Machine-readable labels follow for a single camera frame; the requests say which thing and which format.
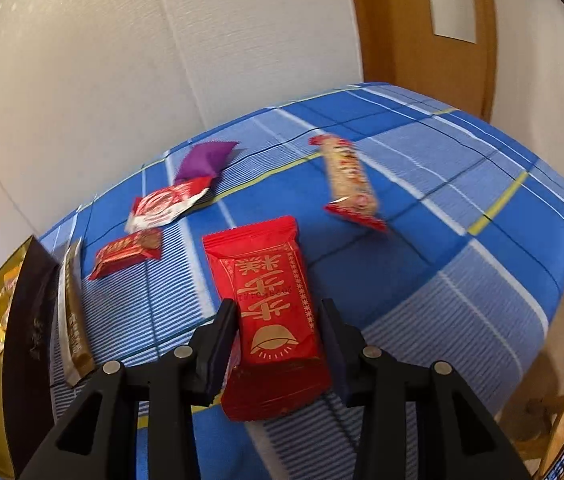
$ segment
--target white and red wrapper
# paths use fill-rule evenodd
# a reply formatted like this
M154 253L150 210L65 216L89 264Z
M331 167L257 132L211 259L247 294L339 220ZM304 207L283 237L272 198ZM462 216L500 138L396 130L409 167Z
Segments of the white and red wrapper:
M124 230L135 233L170 224L206 195L211 179L210 176L192 178L181 184L153 191L143 198L136 198Z

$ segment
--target wafer bar package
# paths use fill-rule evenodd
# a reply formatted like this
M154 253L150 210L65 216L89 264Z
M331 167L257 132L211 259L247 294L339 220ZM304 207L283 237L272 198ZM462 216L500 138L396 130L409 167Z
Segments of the wafer bar package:
M192 178L175 186L158 189L143 198L136 198L124 230L135 233L170 224L206 195L211 179L210 176Z
M221 298L240 313L222 407L231 420L282 415L331 384L291 216L203 237Z
M386 231L386 223L375 216L377 199L353 143L323 134L311 137L309 144L320 147L331 184L333 200L324 208L351 222Z
M89 279L97 280L147 259L159 260L161 257L162 231L158 228L138 231L102 247L95 255Z
M95 370L82 309L80 252L82 239L64 254L57 286L57 327L64 380L73 387Z

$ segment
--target packaged cake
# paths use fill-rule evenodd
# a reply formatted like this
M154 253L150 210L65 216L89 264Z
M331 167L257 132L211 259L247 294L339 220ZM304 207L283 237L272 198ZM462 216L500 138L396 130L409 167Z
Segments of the packaged cake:
M331 384L291 216L203 237L221 298L240 313L222 408L231 420L280 416Z
M97 280L147 259L159 260L161 257L162 231L157 228L139 231L102 247L95 254L89 279Z

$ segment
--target blue checkered tablecloth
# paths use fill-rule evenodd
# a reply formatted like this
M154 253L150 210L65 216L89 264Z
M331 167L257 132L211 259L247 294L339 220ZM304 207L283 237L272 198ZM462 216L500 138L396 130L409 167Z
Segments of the blue checkered tablecloth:
M328 132L356 146L388 234L329 215L324 162L308 139ZM84 238L95 253L124 235L136 196L173 181L196 142L238 140L212 199L164 228L164 255L102 280L84 280L96 361L154 360L184 343L219 306L203 235L293 215L315 301L333 298L346 322L399 360L451 362L492 413L540 350L564 291L564 179L491 125L387 84L359 84L264 108L201 134L145 164L42 238L60 257ZM62 382L57 416L75 398ZM140 407L146 414L147 406ZM414 407L408 407L410 420ZM235 424L215 406L194 415L205 480L348 479L359 409L333 394L278 420ZM146 430L138 437L146 478ZM416 437L409 424L409 474Z

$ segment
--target red snack package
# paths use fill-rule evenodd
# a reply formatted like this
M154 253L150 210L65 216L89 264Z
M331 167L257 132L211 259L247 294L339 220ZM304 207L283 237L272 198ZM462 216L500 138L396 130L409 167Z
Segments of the red snack package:
M147 229L133 233L105 245L95 254L95 265L89 279L97 280L147 259L159 260L161 257L161 230Z
M211 180L210 176L200 176L175 186L163 187L143 198L136 198L124 230L135 233L170 224L206 195Z
M386 231L386 224L374 216L377 212L377 199L353 143L325 134L311 137L309 144L320 147L329 175L333 200L324 208L351 222Z
M261 420L306 405L331 385L291 216L202 238L221 298L240 310L222 408Z

